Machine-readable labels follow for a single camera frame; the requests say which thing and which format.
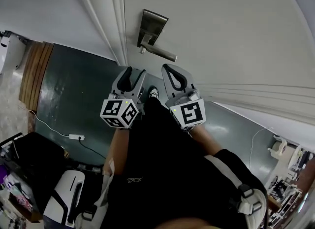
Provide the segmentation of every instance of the electrical cord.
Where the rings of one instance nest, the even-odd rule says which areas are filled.
[[[16,156],[17,156],[17,157],[18,157],[18,159],[19,159],[19,158],[20,158],[20,156],[19,156],[19,154],[18,154],[18,151],[16,150],[14,140],[12,140],[12,143],[13,143],[13,147],[14,147],[14,150],[15,150]]]
[[[42,121],[41,119],[39,119],[38,116],[36,115],[36,113],[34,113],[32,110],[29,110],[29,112],[32,112],[32,113],[35,115],[36,119],[38,119],[40,122],[44,123],[50,130],[56,132],[57,134],[60,134],[60,135],[63,136],[63,137],[68,137],[68,138],[69,138],[69,135],[64,135],[64,134],[62,134],[62,133],[59,133],[58,131],[56,131],[56,130],[52,129],[50,126],[48,126],[48,125],[46,124],[46,122],[44,122],[44,121]]]
[[[89,149],[89,150],[93,151],[94,153],[98,154],[99,156],[102,156],[100,153],[96,152],[96,151],[93,150],[92,148],[89,148],[89,147],[83,145],[82,142],[81,142],[81,137],[79,137],[79,143],[80,143],[83,147],[85,147],[86,149]]]
[[[265,129],[268,129],[268,128],[263,128],[263,129],[261,129],[261,130],[258,130],[258,131],[254,134],[254,136],[252,137],[252,148],[251,148],[251,154],[250,154],[250,165],[249,165],[248,169],[251,168],[252,149],[253,149],[253,147],[254,147],[254,138],[255,138],[255,136],[256,136],[260,131],[263,131],[263,130],[265,130]]]

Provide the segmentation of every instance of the logo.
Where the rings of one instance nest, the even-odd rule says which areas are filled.
[[[198,102],[181,106],[185,124],[202,121],[202,114]]]
[[[121,100],[109,100],[104,109],[103,115],[118,115],[121,105]]]
[[[140,177],[130,177],[130,178],[127,178],[127,183],[132,183],[132,182],[134,182],[134,183],[138,183],[138,182],[140,182],[142,180],[142,178],[140,178]]]
[[[124,128],[123,124],[118,120],[118,119],[114,119],[114,118],[103,118],[104,121],[106,121],[108,123],[108,125],[110,125],[111,127],[114,128]]]
[[[122,119],[126,122],[127,125],[129,125],[136,115],[137,110],[134,108],[133,104],[130,103],[122,114]]]

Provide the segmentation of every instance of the door handle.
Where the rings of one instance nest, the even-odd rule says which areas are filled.
[[[138,37],[138,47],[140,48],[141,54],[144,54],[147,50],[150,53],[158,55],[162,58],[168,59],[173,62],[176,61],[176,55],[153,46],[167,21],[168,18],[162,15],[145,9],[143,10]]]
[[[151,35],[149,34],[145,34],[144,37],[142,38],[142,41],[140,43],[141,47],[140,47],[140,53],[144,54],[147,51],[149,51],[152,54],[158,55],[162,58],[168,59],[170,61],[175,62],[177,59],[177,56],[174,55],[173,53],[170,53],[166,50],[162,50],[160,48],[154,47],[152,45],[149,44],[149,40],[151,39]]]

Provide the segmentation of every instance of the white sneaker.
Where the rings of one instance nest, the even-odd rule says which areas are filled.
[[[149,88],[149,98],[151,97],[158,99],[158,89],[155,86],[151,86]]]

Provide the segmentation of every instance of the fabric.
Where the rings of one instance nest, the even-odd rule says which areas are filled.
[[[144,107],[129,136],[123,175],[114,175],[108,189],[108,210],[102,228],[155,228],[176,218],[200,218],[218,228],[246,229],[244,214],[232,209],[241,200],[233,183],[207,159],[200,146],[181,131],[156,98]],[[224,162],[242,183],[264,189],[243,162],[221,150]]]
[[[212,164],[216,166],[217,169],[219,169],[224,176],[230,179],[236,188],[239,188],[242,185],[242,182],[233,173],[233,171],[220,159],[213,157],[211,155],[207,155],[205,156],[205,158],[211,161]],[[253,191],[252,196],[249,196],[248,198],[241,197],[242,203],[240,204],[238,212],[245,214],[247,227],[249,229],[257,229],[265,216],[267,209],[267,200],[265,194],[262,191],[258,189],[252,189],[252,191]],[[257,202],[260,202],[261,209],[255,211],[252,214],[253,204]]]
[[[80,213],[75,219],[75,228],[77,229],[99,229],[108,209],[108,188],[115,174],[115,165],[113,160],[109,162],[113,172],[111,176],[104,175],[100,198],[94,203],[96,212],[92,221],[83,219],[84,214]]]

